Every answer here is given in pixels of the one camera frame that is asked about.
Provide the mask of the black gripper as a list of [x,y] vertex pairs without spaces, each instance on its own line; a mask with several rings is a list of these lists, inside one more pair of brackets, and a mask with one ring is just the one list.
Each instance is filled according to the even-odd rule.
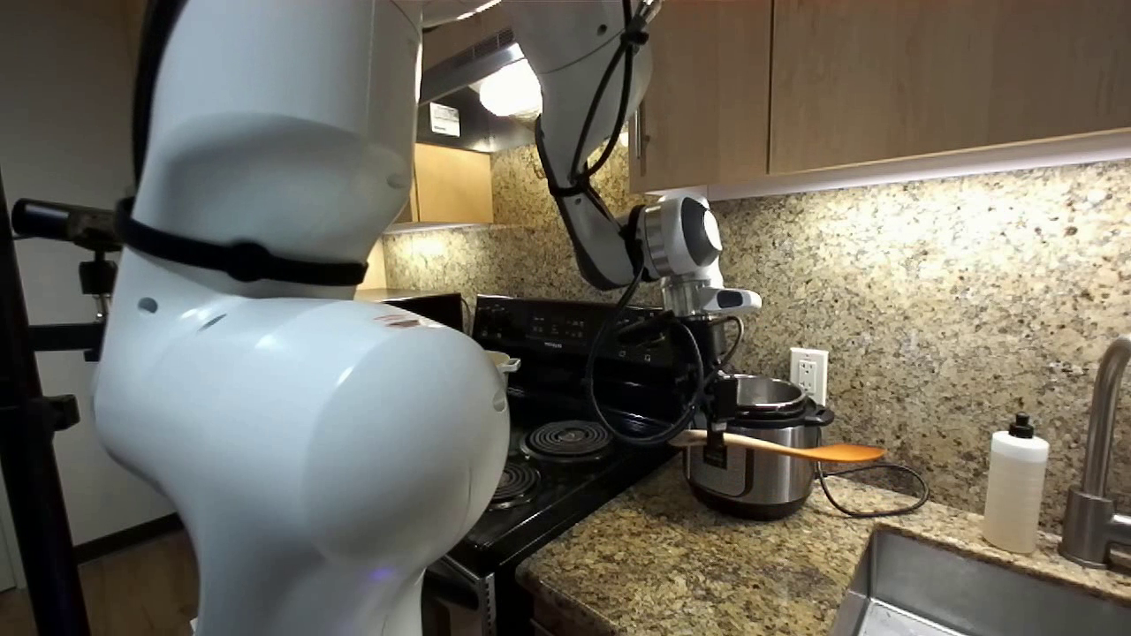
[[692,378],[691,417],[698,424],[720,421],[735,398],[733,378],[726,375],[735,340],[730,340],[730,318],[684,318],[686,365]]

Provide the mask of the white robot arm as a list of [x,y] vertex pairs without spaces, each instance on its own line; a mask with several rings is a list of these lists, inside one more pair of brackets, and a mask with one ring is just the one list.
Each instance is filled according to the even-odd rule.
[[427,27],[504,14],[579,271],[742,312],[698,196],[613,215],[594,172],[649,83],[662,0],[157,0],[94,424],[197,557],[195,636],[422,636],[424,573],[509,457],[495,360],[358,300],[413,172]]

